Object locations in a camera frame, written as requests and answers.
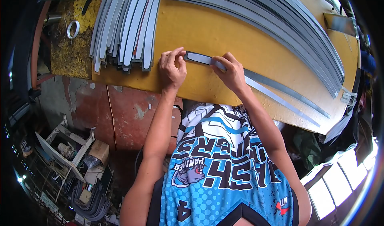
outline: person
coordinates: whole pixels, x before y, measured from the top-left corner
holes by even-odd
[[[183,106],[187,113],[164,175],[172,108],[187,75],[185,53],[180,47],[159,59],[161,98],[137,178],[122,202],[121,225],[306,225],[309,195],[280,131],[229,52],[213,57],[227,71],[211,68],[243,105]]]

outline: jersey number 4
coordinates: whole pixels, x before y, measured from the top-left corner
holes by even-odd
[[[177,220],[182,222],[191,216],[191,209],[186,208],[187,202],[179,200],[179,205],[177,206]]]

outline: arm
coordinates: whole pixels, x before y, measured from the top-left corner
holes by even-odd
[[[257,100],[251,88],[245,83],[242,64],[229,52],[223,57],[215,56],[213,59],[226,67],[227,71],[222,72],[215,65],[211,65],[214,72],[239,97],[246,108],[251,123],[255,127],[269,158],[281,170],[295,191],[299,203],[299,225],[306,225],[312,213],[311,202],[285,149],[279,129]]]
[[[142,226],[147,222],[153,185],[163,176],[163,161],[171,136],[172,109],[176,94],[184,82],[187,70],[183,47],[164,52],[159,59],[163,90],[143,147],[143,160],[134,184],[121,206],[121,225]],[[179,68],[175,67],[177,57]]]

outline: metal cylinder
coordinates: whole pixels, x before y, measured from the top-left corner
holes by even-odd
[[[58,23],[61,20],[60,13],[49,13],[48,17],[44,20],[45,25],[51,25],[54,23]]]

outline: window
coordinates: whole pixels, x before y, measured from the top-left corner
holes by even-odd
[[[352,193],[348,180],[337,163],[324,174],[323,179],[331,192],[336,207]]]
[[[321,178],[308,190],[314,208],[316,210],[317,215],[320,219],[327,216],[330,212],[332,212],[336,207],[333,204],[333,200],[327,186],[324,183],[324,180]]]
[[[319,219],[323,219],[342,204],[373,167],[377,155],[375,138],[372,139],[372,144],[372,152],[360,165],[357,165],[354,149],[350,149],[308,190]]]

